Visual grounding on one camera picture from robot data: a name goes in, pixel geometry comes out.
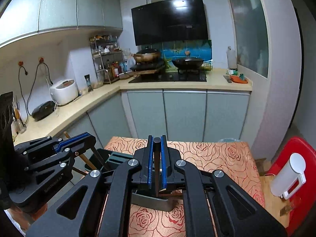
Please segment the person's left hand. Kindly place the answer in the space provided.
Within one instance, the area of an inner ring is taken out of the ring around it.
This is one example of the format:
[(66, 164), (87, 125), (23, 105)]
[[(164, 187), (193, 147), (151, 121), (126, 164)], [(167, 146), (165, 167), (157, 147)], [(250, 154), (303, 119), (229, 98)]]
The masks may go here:
[(13, 207), (12, 212), (15, 214), (16, 218), (23, 219), (31, 223), (38, 220), (47, 211), (47, 209), (48, 205), (45, 203), (42, 207), (31, 212), (24, 212), (19, 207)]

